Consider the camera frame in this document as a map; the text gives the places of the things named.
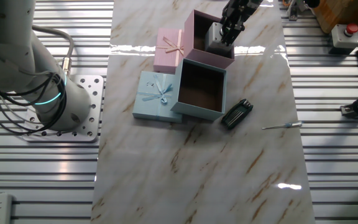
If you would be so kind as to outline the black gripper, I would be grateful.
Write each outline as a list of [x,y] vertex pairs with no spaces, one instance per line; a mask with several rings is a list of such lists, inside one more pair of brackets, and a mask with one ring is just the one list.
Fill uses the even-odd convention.
[[232,45],[244,31],[243,23],[253,15],[261,3],[262,0],[229,0],[224,7],[224,18],[219,22],[222,25],[221,40],[226,40],[227,45]]

